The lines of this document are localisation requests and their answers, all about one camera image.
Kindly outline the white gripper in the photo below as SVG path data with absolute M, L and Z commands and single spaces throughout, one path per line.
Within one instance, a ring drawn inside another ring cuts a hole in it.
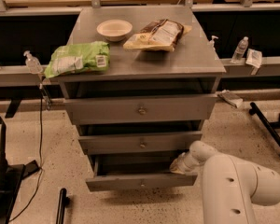
M 199 162 L 191 155 L 190 152 L 184 152 L 173 160 L 170 172 L 173 174 L 184 175 L 191 172 L 199 165 Z

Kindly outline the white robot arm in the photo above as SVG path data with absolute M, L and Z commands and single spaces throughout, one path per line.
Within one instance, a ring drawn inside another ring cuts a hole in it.
M 170 165 L 174 174 L 203 168 L 204 224 L 257 224 L 253 206 L 280 203 L 280 174 L 195 141 Z

